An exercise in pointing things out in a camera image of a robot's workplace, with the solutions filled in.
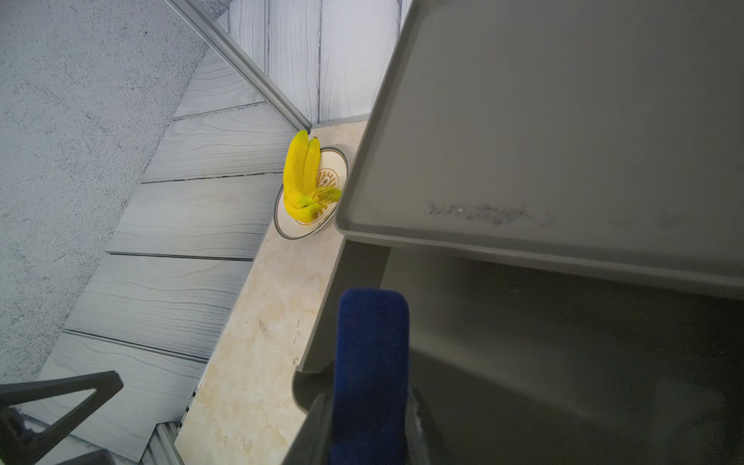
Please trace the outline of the grey top drawer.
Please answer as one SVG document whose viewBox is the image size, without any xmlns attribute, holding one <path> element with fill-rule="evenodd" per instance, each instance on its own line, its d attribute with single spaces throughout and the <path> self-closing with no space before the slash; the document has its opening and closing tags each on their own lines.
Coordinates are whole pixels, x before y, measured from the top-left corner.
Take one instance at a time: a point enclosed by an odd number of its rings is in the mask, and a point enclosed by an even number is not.
<svg viewBox="0 0 744 465">
<path fill-rule="evenodd" d="M 410 309 L 410 383 L 458 464 L 739 464 L 743 304 L 347 240 L 293 379 L 332 388 L 352 288 Z"/>
</svg>

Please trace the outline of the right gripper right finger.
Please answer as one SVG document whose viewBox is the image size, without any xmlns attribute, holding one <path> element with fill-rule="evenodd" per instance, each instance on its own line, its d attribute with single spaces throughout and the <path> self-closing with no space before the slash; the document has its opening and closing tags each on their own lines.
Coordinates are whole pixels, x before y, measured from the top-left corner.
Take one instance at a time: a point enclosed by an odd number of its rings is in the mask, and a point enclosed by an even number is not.
<svg viewBox="0 0 744 465">
<path fill-rule="evenodd" d="M 331 463 L 332 397 L 319 394 L 287 451 L 283 465 L 329 465 Z"/>
</svg>

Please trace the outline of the blue brooch box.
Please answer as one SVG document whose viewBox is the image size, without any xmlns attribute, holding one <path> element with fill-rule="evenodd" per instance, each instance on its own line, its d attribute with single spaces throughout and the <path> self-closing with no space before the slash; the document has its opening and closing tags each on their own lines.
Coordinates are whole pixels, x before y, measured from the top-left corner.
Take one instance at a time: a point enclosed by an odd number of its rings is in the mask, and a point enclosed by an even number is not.
<svg viewBox="0 0 744 465">
<path fill-rule="evenodd" d="M 332 464 L 403 464 L 410 314 L 401 294 L 350 289 L 338 308 Z"/>
</svg>

